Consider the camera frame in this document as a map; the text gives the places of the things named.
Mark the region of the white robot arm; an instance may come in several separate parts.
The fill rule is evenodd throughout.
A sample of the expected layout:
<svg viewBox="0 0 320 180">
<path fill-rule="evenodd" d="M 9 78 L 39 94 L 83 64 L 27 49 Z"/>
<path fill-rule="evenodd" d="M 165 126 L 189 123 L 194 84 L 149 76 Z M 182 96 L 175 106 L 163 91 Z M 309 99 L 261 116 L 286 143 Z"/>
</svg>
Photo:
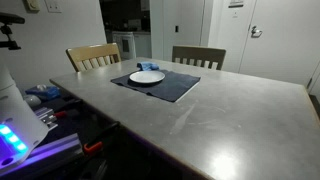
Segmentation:
<svg viewBox="0 0 320 180">
<path fill-rule="evenodd" d="M 8 68 L 0 65 L 0 174 L 20 165 L 48 134 L 23 99 Z"/>
</svg>

